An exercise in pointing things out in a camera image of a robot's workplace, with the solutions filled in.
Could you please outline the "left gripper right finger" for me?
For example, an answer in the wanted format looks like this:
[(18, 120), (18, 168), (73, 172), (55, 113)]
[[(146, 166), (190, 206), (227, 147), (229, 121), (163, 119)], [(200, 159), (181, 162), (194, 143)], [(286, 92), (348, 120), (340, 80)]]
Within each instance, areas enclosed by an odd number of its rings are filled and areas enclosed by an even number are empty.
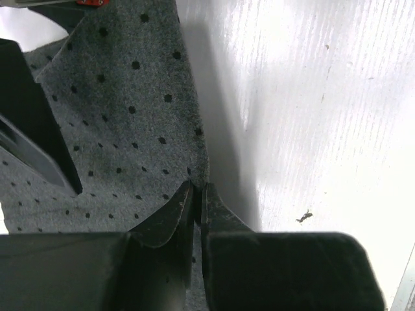
[(210, 310), (383, 310), (364, 248), (350, 235), (252, 231), (208, 183), (202, 266)]

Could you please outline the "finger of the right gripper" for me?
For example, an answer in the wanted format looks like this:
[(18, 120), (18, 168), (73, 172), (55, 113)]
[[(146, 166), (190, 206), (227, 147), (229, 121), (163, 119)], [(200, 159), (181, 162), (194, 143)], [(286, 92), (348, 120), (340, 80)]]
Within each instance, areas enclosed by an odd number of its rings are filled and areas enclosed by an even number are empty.
[(41, 85), (19, 45), (1, 40), (1, 148), (69, 196), (82, 184)]

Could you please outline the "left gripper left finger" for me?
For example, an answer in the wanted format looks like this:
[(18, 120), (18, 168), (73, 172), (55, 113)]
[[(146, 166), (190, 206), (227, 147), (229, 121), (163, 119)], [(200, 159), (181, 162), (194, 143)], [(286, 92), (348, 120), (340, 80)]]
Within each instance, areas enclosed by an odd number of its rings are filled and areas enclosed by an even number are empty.
[(1, 237), (2, 310), (183, 310), (193, 185), (125, 233)]

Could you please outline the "dark grey dotted skirt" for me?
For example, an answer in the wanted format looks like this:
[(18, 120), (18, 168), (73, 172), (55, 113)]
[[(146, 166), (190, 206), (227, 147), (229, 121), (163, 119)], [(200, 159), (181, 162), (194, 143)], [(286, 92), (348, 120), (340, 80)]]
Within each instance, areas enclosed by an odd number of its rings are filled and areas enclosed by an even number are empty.
[[(7, 235), (125, 233), (185, 182), (194, 202), (208, 180), (208, 153), (174, 1), (110, 1), (67, 38), (23, 56), (82, 192), (69, 196), (1, 148)], [(200, 235), (193, 221), (183, 310), (208, 309)]]

